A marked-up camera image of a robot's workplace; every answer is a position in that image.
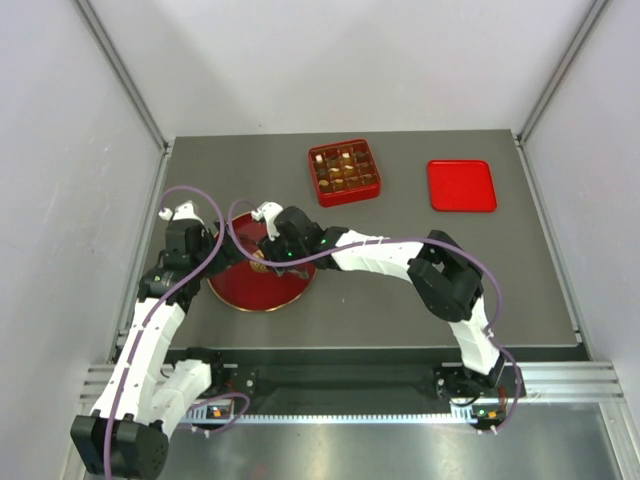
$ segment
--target gray tabletop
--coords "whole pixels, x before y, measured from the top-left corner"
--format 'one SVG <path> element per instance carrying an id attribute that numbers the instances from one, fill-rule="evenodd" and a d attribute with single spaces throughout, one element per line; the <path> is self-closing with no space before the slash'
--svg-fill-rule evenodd
<path id="1" fill-rule="evenodd" d="M 383 181 L 378 198 L 333 208 L 318 205 L 307 163 L 309 148 L 366 138 Z M 491 167 L 498 208 L 490 214 L 441 213 L 429 202 L 426 164 L 434 158 L 478 158 Z M 188 184 L 209 192 L 225 211 L 237 198 L 296 205 L 323 227 L 347 226 L 368 235 L 427 235 L 446 231 L 500 280 L 505 309 L 496 335 L 516 346 L 575 345 L 570 317 L 509 131 L 322 133 L 180 137 L 166 187 Z M 205 221 L 211 209 L 193 195 Z M 164 244 L 157 222 L 147 258 Z M 485 281 L 487 308 L 494 294 Z M 234 310 L 209 287 L 194 300 L 172 347 L 440 347 L 455 345 L 410 284 L 361 272 L 318 272 L 297 301 L 269 313 Z"/>

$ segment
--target white wall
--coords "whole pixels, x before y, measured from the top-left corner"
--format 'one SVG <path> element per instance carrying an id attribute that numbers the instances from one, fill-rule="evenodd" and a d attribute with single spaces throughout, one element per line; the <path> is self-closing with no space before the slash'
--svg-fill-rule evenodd
<path id="1" fill-rule="evenodd" d="M 69 0 L 0 4 L 0 465 L 58 478 L 159 152 Z"/>
<path id="2" fill-rule="evenodd" d="M 640 425 L 640 3 L 611 2 L 529 142 L 597 354 Z"/>
<path id="3" fill-rule="evenodd" d="M 165 136 L 512 128 L 591 0 L 93 0 Z"/>

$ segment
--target purple cable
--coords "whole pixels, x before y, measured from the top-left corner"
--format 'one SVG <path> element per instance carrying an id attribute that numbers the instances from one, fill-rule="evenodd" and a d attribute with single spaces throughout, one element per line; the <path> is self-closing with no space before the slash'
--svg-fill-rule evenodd
<path id="1" fill-rule="evenodd" d="M 182 288 L 182 286 L 184 286 L 187 282 L 190 282 L 191 280 L 193 280 L 196 276 L 200 274 L 200 272 L 202 272 L 202 270 L 205 269 L 205 267 L 211 262 L 211 260 L 213 260 L 213 257 L 215 257 L 218 251 L 220 250 L 220 247 L 222 246 L 222 240 L 224 239 L 224 215 L 222 214 L 222 210 L 220 210 L 220 207 L 218 206 L 218 204 L 215 202 L 213 198 L 211 198 L 206 192 L 203 192 L 199 188 L 191 187 L 189 185 L 179 185 L 176 187 L 169 188 L 166 192 L 162 194 L 162 198 L 160 199 L 160 208 L 162 209 L 164 205 L 164 201 L 168 195 L 178 191 L 187 191 L 187 192 L 196 193 L 201 197 L 205 198 L 211 204 L 213 209 L 216 211 L 216 214 L 218 215 L 218 220 L 220 222 L 220 234 L 218 235 L 218 240 L 216 241 L 216 244 L 213 247 L 213 250 L 211 251 L 209 256 L 205 258 L 204 261 L 193 272 L 191 272 L 189 275 L 187 275 L 178 283 L 176 283 L 173 287 L 171 287 L 167 293 L 165 293 L 162 297 L 160 297 L 160 299 L 156 302 L 153 308 L 149 310 L 149 313 L 142 321 L 143 328 L 149 324 L 149 322 L 151 321 L 151 318 L 153 317 L 153 314 L 156 313 L 158 308 L 160 308 L 160 306 L 163 305 L 164 302 L 166 302 L 171 295 L 176 293 L 180 288 Z M 129 364 L 131 364 L 136 354 L 141 338 L 142 338 L 142 331 L 139 331 L 131 347 L 131 351 L 129 352 L 129 357 L 127 358 L 127 362 Z M 113 474 L 111 471 L 111 436 L 113 434 L 113 424 L 115 423 L 116 412 L 118 411 L 118 405 L 120 404 L 120 399 L 122 398 L 122 392 L 124 390 L 124 384 L 128 374 L 129 374 L 129 367 L 126 367 L 123 370 L 122 377 L 120 377 L 120 382 L 118 383 L 118 389 L 116 390 L 116 395 L 113 398 L 113 405 L 111 406 L 111 412 L 109 413 L 109 418 L 107 420 L 107 428 L 104 434 L 104 449 L 102 452 L 102 462 L 104 464 L 104 476 L 106 480 L 113 480 Z"/>
<path id="2" fill-rule="evenodd" d="M 196 403 L 195 405 L 192 405 L 191 407 L 189 407 L 188 411 L 195 410 L 196 408 L 204 407 L 205 405 L 209 405 L 210 403 L 214 403 L 214 402 L 217 402 L 219 400 L 225 400 L 227 398 L 241 398 L 241 399 L 243 399 L 244 400 L 244 405 L 242 406 L 242 409 L 240 410 L 240 412 L 238 412 L 237 415 L 234 415 L 231 420 L 229 420 L 227 423 L 225 423 L 221 427 L 216 428 L 215 430 L 207 430 L 209 433 L 212 433 L 212 434 L 218 434 L 218 433 L 226 432 L 238 420 L 240 420 L 240 418 L 245 413 L 247 413 L 247 410 L 249 410 L 249 405 L 251 405 L 251 399 L 247 395 L 245 395 L 244 393 L 242 393 L 242 392 L 223 393 L 222 395 L 218 395 L 218 396 L 215 396 L 215 397 L 207 398 L 206 400 L 203 400 L 202 402 Z M 191 427 L 182 427 L 182 428 L 180 428 L 180 430 L 191 430 Z"/>
<path id="3" fill-rule="evenodd" d="M 504 356 L 507 360 L 509 360 L 512 365 L 513 365 L 513 369 L 515 370 L 515 374 L 516 374 L 516 393 L 514 395 L 513 398 L 513 404 L 511 406 L 511 408 L 509 409 L 509 413 L 507 414 L 507 417 L 504 419 L 504 421 L 502 422 L 502 424 L 500 424 L 499 427 L 496 428 L 496 432 L 502 430 L 502 428 L 511 420 L 513 413 L 515 412 L 515 409 L 518 405 L 518 400 L 520 398 L 520 395 L 522 394 L 522 383 L 523 383 L 523 379 L 522 379 L 522 372 L 520 371 L 520 367 L 518 367 L 517 362 L 515 361 L 515 358 L 513 357 L 513 355 L 511 355 L 511 353 L 502 345 L 500 345 L 496 340 L 493 339 L 493 332 L 491 331 L 491 329 L 493 328 L 493 326 L 496 324 L 496 322 L 498 321 L 498 319 L 500 318 L 500 315 L 502 314 L 502 305 L 503 305 L 503 295 L 502 295 L 502 288 L 500 287 L 500 284 L 498 282 L 498 279 L 495 277 L 495 275 L 493 274 L 493 272 L 491 272 L 491 270 L 489 270 L 489 268 L 482 263 L 480 260 L 478 260 L 476 257 L 474 257 L 473 255 L 471 255 L 468 252 L 465 252 L 464 250 L 454 246 L 454 245 L 450 245 L 446 242 L 441 242 L 439 240 L 432 240 L 430 238 L 425 238 L 425 237 L 405 237 L 405 238 L 384 238 L 384 239 L 377 239 L 377 240 L 368 240 L 365 242 L 356 242 L 356 243 L 351 243 L 349 245 L 343 245 L 341 247 L 335 247 L 329 250 L 326 250 L 324 252 L 321 253 L 316 253 L 314 255 L 309 255 L 308 257 L 305 258 L 299 258 L 296 260 L 291 260 L 289 262 L 271 262 L 269 260 L 265 260 L 262 258 L 257 258 L 254 257 L 253 254 L 251 252 L 249 252 L 248 250 L 246 250 L 240 240 L 238 239 L 236 232 L 233 228 L 233 218 L 235 217 L 234 212 L 236 210 L 236 208 L 238 207 L 238 205 L 240 204 L 247 204 L 250 205 L 252 207 L 253 210 L 255 210 L 255 207 L 253 206 L 253 203 L 250 202 L 249 200 L 246 199 L 241 199 L 241 200 L 236 200 L 235 202 L 233 202 L 231 204 L 231 206 L 229 207 L 229 213 L 228 213 L 228 228 L 229 228 L 229 235 L 231 236 L 233 242 L 236 244 L 236 247 L 238 247 L 238 250 L 240 250 L 242 252 L 242 254 L 244 256 L 246 256 L 247 258 L 251 259 L 251 261 L 256 262 L 256 263 L 260 263 L 262 265 L 266 265 L 267 267 L 280 267 L 280 268 L 286 268 L 286 267 L 295 267 L 296 265 L 301 265 L 303 263 L 308 263 L 308 262 L 312 262 L 314 260 L 318 260 L 320 258 L 323 257 L 327 257 L 329 255 L 332 255 L 334 253 L 337 252 L 341 252 L 343 250 L 348 250 L 350 248 L 354 248 L 354 247 L 363 247 L 365 245 L 387 245 L 387 244 L 394 244 L 394 243 L 405 243 L 405 242 L 419 242 L 419 243 L 424 243 L 427 245 L 433 245 L 435 247 L 440 247 L 440 248 L 444 248 L 445 250 L 449 250 L 453 253 L 457 253 L 458 255 L 460 255 L 461 257 L 465 258 L 466 260 L 468 260 L 469 262 L 471 262 L 473 265 L 475 265 L 478 269 L 480 269 L 482 271 L 482 273 L 484 273 L 484 275 L 486 275 L 486 277 L 489 279 L 489 281 L 491 282 L 491 284 L 493 285 L 493 288 L 496 292 L 496 310 L 493 314 L 493 317 L 491 317 L 491 320 L 487 323 L 487 326 L 483 329 L 484 334 L 487 336 L 487 338 L 489 339 L 489 341 L 493 344 L 494 347 L 496 347 Z"/>

